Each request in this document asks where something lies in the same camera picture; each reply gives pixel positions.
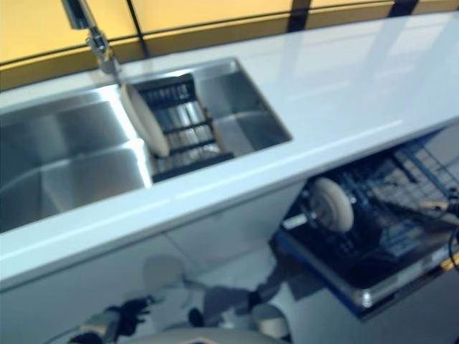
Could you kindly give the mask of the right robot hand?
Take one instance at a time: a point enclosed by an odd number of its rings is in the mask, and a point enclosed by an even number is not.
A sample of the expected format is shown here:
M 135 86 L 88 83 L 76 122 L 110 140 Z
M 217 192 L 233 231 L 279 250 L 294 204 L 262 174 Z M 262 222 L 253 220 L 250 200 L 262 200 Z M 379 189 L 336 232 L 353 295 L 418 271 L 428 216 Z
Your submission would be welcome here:
M 428 231 L 458 229 L 458 202 L 421 201 L 416 210 L 424 217 Z

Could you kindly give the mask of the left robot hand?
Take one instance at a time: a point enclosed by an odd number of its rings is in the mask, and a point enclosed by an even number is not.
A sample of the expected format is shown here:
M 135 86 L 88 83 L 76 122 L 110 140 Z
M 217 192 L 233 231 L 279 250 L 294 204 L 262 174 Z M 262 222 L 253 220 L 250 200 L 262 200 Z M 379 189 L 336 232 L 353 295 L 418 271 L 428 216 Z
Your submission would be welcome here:
M 151 298 L 149 296 L 136 297 L 125 301 L 121 306 L 111 305 L 106 308 L 107 311 L 117 312 L 123 322 L 143 323 L 143 315 L 149 314 L 147 310 L 150 305 Z

